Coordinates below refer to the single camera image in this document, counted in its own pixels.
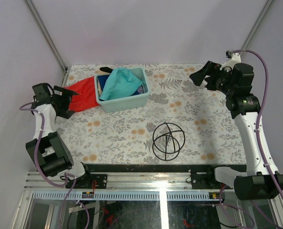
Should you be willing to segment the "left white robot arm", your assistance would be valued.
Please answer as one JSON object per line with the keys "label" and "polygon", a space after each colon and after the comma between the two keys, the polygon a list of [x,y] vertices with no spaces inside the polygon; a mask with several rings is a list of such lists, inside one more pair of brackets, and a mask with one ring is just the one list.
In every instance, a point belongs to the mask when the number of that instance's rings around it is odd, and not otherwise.
{"label": "left white robot arm", "polygon": [[73,161],[72,154],[57,132],[57,117],[69,119],[75,113],[70,103],[77,93],[40,83],[32,87],[33,101],[20,107],[35,116],[35,133],[26,150],[40,175],[55,187],[88,188],[93,176],[87,166]]}

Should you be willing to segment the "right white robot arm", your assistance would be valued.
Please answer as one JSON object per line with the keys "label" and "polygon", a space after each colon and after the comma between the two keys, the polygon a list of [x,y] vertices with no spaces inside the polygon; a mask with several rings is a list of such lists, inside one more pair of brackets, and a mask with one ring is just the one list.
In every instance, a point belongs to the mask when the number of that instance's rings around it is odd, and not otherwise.
{"label": "right white robot arm", "polygon": [[207,185],[217,188],[222,183],[234,189],[239,200],[273,199],[283,189],[280,174],[261,130],[260,102],[251,93],[253,67],[245,63],[223,67],[208,61],[190,75],[196,86],[206,82],[210,91],[226,96],[226,107],[239,129],[246,157],[246,172],[230,167],[217,167],[206,176]]}

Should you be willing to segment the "red cloth hat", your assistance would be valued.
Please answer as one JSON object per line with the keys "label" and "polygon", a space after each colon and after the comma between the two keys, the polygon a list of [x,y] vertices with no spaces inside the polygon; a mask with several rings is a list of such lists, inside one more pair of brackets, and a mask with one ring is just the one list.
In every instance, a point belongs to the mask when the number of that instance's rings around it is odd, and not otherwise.
{"label": "red cloth hat", "polygon": [[81,112],[93,107],[97,107],[99,103],[96,101],[94,77],[89,77],[78,81],[66,89],[78,93],[72,97],[69,105],[70,111]]}

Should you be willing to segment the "teal bucket hat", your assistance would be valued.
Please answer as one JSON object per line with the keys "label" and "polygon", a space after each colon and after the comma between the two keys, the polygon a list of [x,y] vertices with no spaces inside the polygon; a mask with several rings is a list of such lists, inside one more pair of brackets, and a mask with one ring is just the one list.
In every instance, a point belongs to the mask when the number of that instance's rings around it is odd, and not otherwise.
{"label": "teal bucket hat", "polygon": [[109,75],[99,75],[97,79],[102,91],[101,101],[139,95],[138,89],[143,85],[142,80],[127,68],[113,69]]}

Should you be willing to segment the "dark blue bucket hat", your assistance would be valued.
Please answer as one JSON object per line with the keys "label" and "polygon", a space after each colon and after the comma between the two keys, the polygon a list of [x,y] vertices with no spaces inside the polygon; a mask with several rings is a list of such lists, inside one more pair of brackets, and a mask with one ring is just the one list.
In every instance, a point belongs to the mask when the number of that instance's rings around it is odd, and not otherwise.
{"label": "dark blue bucket hat", "polygon": [[144,85],[141,85],[140,87],[138,87],[138,89],[132,94],[132,96],[135,95],[140,95],[140,94],[145,94],[148,92],[148,88]]}

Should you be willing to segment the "black wire hat stand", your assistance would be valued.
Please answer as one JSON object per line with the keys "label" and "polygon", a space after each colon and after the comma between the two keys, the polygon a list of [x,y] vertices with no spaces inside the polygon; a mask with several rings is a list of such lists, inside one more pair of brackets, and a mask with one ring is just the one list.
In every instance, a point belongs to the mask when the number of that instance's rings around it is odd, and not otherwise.
{"label": "black wire hat stand", "polygon": [[177,124],[164,122],[152,134],[152,151],[161,161],[175,160],[186,142],[184,130]]}

